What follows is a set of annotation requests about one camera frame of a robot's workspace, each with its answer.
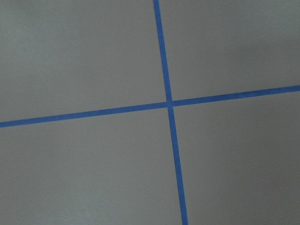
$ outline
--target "blue tape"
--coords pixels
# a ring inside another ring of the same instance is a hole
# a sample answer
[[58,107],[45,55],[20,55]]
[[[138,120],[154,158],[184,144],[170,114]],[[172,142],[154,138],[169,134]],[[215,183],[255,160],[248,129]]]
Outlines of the blue tape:
[[175,116],[174,116],[174,109],[173,109],[173,100],[172,100],[170,77],[169,77],[169,71],[168,71],[168,63],[167,63],[167,57],[166,57],[166,51],[165,51],[163,25],[161,22],[161,15],[160,15],[160,9],[159,9],[159,0],[153,0],[153,6],[154,6],[154,12],[155,12],[155,21],[156,21],[156,28],[157,28],[157,37],[158,37],[158,42],[159,42],[161,65],[162,65],[162,69],[163,69],[163,77],[164,77],[164,84],[165,84],[165,97],[167,100],[167,108],[168,108],[168,116],[169,116],[169,124],[170,124],[170,131],[171,131],[172,148],[173,148],[173,157],[174,157],[174,163],[175,163],[177,189],[178,189],[180,212],[181,212],[181,220],[182,220],[182,225],[188,225],[187,207],[186,207],[184,188],[183,188],[179,147],[178,147]]
[[145,105],[126,106],[126,107],[119,107],[119,108],[113,108],[113,109],[95,110],[95,111],[89,111],[89,112],[77,112],[77,113],[70,113],[70,114],[64,114],[64,115],[45,116],[45,117],[38,117],[38,118],[24,119],[24,120],[0,122],[0,128],[34,124],[34,123],[45,123],[45,122],[59,121],[59,120],[71,120],[71,119],[78,119],[78,118],[85,118],[85,117],[92,117],[92,116],[101,116],[101,115],[110,115],[110,114],[117,114],[117,113],[128,113],[128,112],[136,112],[136,111],[160,109],[160,108],[166,108],[166,102],[152,103],[152,104],[145,104]]
[[272,89],[264,89],[264,90],[246,91],[246,92],[226,94],[226,95],[215,95],[215,96],[209,96],[209,97],[197,97],[197,98],[191,98],[191,99],[176,100],[176,101],[173,101],[173,105],[174,106],[193,105],[193,104],[201,104],[201,103],[207,103],[207,102],[232,100],[232,99],[238,99],[238,98],[251,98],[251,97],[257,97],[257,96],[275,95],[275,94],[295,92],[295,91],[300,91],[300,85],[283,87],[283,88],[272,88]]
[[[240,93],[233,93],[233,94],[226,94],[226,95],[215,95],[215,96],[208,96],[208,97],[197,97],[197,98],[190,98],[184,100],[176,100],[173,101],[172,104],[174,106],[193,105],[193,104],[201,104],[201,103],[208,103],[208,102],[233,100],[238,98],[251,98],[257,96],[275,95],[275,94],[289,93],[289,92],[296,92],[296,91],[300,91],[300,85],[282,87],[282,88],[264,89],[264,90],[254,90],[254,91],[247,91],[247,92],[240,92]],[[77,113],[70,113],[64,115],[54,115],[54,116],[45,116],[45,117],[23,119],[23,120],[5,121],[5,122],[0,122],[0,128],[27,125],[33,123],[45,123],[45,122],[59,121],[59,120],[71,120],[71,119],[78,119],[84,117],[110,115],[110,114],[117,114],[117,113],[128,113],[128,112],[150,110],[150,109],[160,109],[160,108],[166,108],[169,105],[170,103],[160,102],[160,103],[134,105],[134,106],[112,108],[112,109],[95,110],[89,112],[77,112]]]

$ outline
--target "gray tile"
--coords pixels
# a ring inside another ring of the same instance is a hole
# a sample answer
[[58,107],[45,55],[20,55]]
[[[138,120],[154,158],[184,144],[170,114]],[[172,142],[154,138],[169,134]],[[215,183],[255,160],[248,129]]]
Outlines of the gray tile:
[[0,129],[3,225],[180,225],[166,109]]
[[160,2],[174,99],[300,84],[300,1]]
[[191,225],[298,225],[300,94],[175,108]]
[[165,101],[151,1],[0,1],[0,121]]

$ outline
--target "floor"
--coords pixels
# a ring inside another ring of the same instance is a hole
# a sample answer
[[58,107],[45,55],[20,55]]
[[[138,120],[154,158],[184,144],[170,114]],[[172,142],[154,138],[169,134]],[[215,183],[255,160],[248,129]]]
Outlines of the floor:
[[0,1],[0,224],[300,224],[300,2]]

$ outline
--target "vertical tape line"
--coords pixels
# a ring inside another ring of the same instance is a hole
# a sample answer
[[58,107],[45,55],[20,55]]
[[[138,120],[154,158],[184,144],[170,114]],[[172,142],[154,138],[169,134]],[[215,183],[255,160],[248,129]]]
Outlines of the vertical tape line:
[[170,124],[170,131],[171,131],[171,140],[172,140],[173,156],[174,156],[174,163],[175,163],[181,220],[182,220],[182,225],[188,225],[187,207],[186,207],[186,201],[184,196],[173,100],[172,100],[170,77],[168,71],[168,63],[167,63],[167,57],[165,52],[165,41],[164,41],[163,26],[161,22],[161,15],[159,9],[159,0],[153,0],[153,6],[155,12],[157,37],[159,42],[160,59],[161,59],[164,84],[165,84],[165,97],[166,97],[166,103],[168,108],[169,124]]

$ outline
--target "horizontal tape line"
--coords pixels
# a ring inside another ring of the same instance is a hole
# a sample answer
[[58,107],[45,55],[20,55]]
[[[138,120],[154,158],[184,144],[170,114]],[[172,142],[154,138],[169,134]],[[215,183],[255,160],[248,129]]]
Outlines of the horizontal tape line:
[[[254,91],[247,91],[247,92],[240,92],[240,93],[233,93],[233,94],[226,94],[226,95],[216,95],[216,96],[209,96],[209,97],[198,97],[198,98],[191,98],[191,99],[184,99],[184,100],[176,100],[173,101],[173,105],[174,106],[193,105],[193,104],[201,104],[201,103],[208,103],[208,102],[226,101],[226,100],[232,100],[238,98],[250,98],[250,97],[257,97],[257,96],[274,95],[274,94],[281,94],[281,93],[288,93],[288,92],[295,92],[295,91],[300,91],[300,85],[283,87],[283,88],[265,89],[265,90],[254,90]],[[144,105],[125,106],[125,107],[112,108],[112,109],[95,110],[95,111],[88,111],[88,112],[76,112],[76,113],[63,114],[63,115],[54,115],[54,116],[45,116],[45,117],[38,117],[38,118],[31,118],[31,119],[0,122],[0,128],[34,124],[34,123],[45,123],[45,122],[59,121],[59,120],[71,120],[71,119],[78,119],[78,118],[85,118],[85,117],[92,117],[92,116],[136,112],[136,111],[143,111],[143,110],[150,110],[150,109],[160,109],[166,107],[167,107],[166,102],[160,102],[160,103],[152,103],[152,104],[144,104]]]
[[95,111],[89,111],[89,112],[77,112],[77,113],[70,113],[70,114],[63,114],[63,115],[54,115],[54,116],[37,117],[37,118],[32,118],[32,119],[0,122],[0,128],[34,124],[34,123],[45,123],[45,122],[52,122],[52,121],[59,121],[59,120],[71,120],[71,119],[110,115],[110,114],[117,114],[117,113],[136,112],[136,111],[159,109],[159,108],[166,108],[166,102],[152,103],[152,104],[145,104],[145,105],[125,106],[125,107],[95,110]]
[[201,103],[208,103],[208,102],[226,101],[226,100],[232,100],[238,98],[251,98],[251,97],[258,97],[258,96],[265,96],[265,95],[275,95],[275,94],[295,92],[295,91],[300,91],[300,85],[283,87],[283,88],[246,91],[246,92],[225,94],[225,95],[215,95],[215,96],[208,96],[208,97],[197,97],[197,98],[190,98],[184,100],[176,100],[173,101],[173,105],[174,106],[193,105],[193,104],[201,104]]

